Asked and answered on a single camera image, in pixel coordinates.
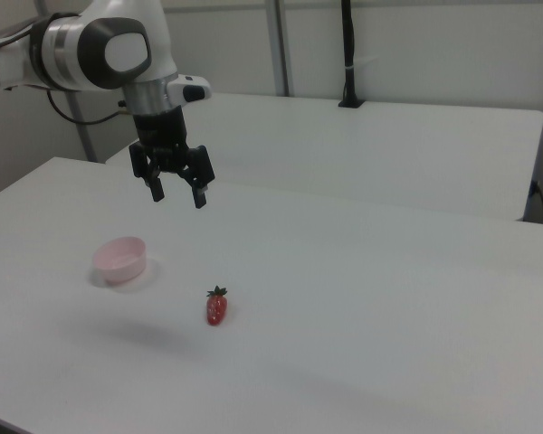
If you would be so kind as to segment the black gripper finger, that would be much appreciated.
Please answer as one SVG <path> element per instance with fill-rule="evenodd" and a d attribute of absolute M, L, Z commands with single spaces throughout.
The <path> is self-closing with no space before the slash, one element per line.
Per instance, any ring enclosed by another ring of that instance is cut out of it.
<path fill-rule="evenodd" d="M 152 194 L 153 201 L 160 202 L 165 197 L 162 183 L 159 179 L 161 173 L 160 168 L 155 159 L 148 158 L 147 156 L 143 158 L 143 163 L 143 179 L 146 186 L 149 188 Z"/>
<path fill-rule="evenodd" d="M 196 209 L 204 207 L 208 185 L 215 179 L 206 147 L 187 149 L 184 154 L 184 164 L 177 174 L 190 185 Z"/>

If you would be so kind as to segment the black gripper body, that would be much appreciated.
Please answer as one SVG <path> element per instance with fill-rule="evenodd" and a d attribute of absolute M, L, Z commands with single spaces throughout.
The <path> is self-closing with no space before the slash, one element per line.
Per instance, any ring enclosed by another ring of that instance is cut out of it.
<path fill-rule="evenodd" d="M 129 146 L 131 164 L 136 177 L 143 177 L 143 158 L 153 158 L 161 172 L 177 173 L 184 164 L 187 131 L 183 110 L 177 107 L 149 116 L 133 118 L 138 141 Z"/>

